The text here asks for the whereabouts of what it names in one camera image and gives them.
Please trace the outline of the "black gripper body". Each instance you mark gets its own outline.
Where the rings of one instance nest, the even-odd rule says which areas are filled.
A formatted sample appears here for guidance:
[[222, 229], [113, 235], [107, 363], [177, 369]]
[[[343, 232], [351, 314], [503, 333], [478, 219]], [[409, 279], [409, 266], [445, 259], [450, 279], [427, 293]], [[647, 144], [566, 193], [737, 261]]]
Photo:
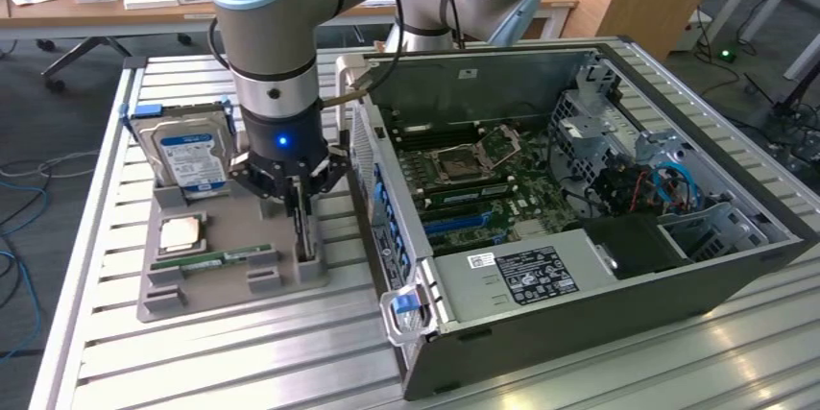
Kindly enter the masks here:
[[322, 135], [321, 99], [293, 116], [267, 118], [241, 108], [247, 140], [247, 163], [274, 178], [298, 177], [306, 189], [318, 189], [322, 180], [310, 173], [327, 157]]

